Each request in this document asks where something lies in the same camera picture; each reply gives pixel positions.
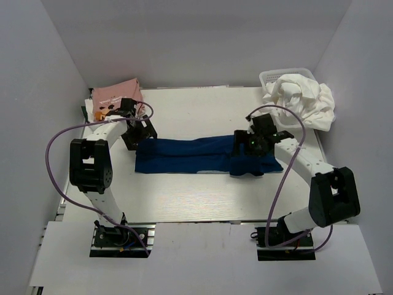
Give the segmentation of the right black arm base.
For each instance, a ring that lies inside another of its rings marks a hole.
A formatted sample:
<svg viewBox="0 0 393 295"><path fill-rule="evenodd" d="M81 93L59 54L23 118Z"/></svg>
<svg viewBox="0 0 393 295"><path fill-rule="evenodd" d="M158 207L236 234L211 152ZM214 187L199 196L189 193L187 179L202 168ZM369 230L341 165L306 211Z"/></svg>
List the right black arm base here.
<svg viewBox="0 0 393 295"><path fill-rule="evenodd" d="M273 226L269 228L268 243L270 247L267 247L265 243L265 229L265 226L256 227L250 234L251 240L256 242L257 245L258 261L314 261L316 259L313 251L314 241L310 233L291 243L278 247L279 244L298 236L298 234L285 235L282 229Z"/></svg>

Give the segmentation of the blue t-shirt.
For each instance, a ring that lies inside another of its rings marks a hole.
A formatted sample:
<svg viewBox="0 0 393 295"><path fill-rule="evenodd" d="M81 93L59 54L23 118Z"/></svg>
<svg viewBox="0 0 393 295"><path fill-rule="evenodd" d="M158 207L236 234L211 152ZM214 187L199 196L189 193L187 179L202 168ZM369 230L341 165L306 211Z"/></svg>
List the blue t-shirt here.
<svg viewBox="0 0 393 295"><path fill-rule="evenodd" d="M233 135L195 140L149 138L139 143L134 170L137 173L221 174L263 176L283 171L271 154L263 157L232 156Z"/></svg>

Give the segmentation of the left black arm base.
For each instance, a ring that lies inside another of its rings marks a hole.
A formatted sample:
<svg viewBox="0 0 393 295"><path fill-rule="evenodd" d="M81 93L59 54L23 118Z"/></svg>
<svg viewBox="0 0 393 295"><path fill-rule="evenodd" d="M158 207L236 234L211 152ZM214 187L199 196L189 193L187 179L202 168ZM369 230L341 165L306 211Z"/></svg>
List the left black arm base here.
<svg viewBox="0 0 393 295"><path fill-rule="evenodd" d="M95 221L91 241L91 258L148 258L152 251L155 224L136 224L130 226L136 232L104 227Z"/></svg>

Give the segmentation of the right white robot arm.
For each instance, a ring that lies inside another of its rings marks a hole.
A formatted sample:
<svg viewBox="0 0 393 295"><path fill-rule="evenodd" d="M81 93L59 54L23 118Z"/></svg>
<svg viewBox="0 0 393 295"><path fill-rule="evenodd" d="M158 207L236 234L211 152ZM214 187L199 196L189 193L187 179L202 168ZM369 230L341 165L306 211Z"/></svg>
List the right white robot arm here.
<svg viewBox="0 0 393 295"><path fill-rule="evenodd" d="M354 173L323 162L303 148L293 134L279 131L269 114L247 117L249 130L235 130L232 156L252 160L272 157L286 163L309 186L308 205L278 219L278 240L291 245L300 233L358 216L360 202Z"/></svg>

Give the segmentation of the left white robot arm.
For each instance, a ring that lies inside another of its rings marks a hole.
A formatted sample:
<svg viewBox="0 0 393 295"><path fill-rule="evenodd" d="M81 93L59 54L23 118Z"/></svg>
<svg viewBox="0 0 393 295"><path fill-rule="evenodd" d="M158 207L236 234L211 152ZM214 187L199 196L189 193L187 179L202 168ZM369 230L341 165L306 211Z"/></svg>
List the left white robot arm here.
<svg viewBox="0 0 393 295"><path fill-rule="evenodd" d="M157 138L157 132L147 114L140 114L142 103L131 98L121 99L117 109L111 109L104 120L83 139L70 144L70 182L77 187L98 211L99 224L110 227L109 238L116 245L124 245L130 237L125 214L117 205L111 191L114 172L111 147L119 139L129 151L138 149L148 138Z"/></svg>

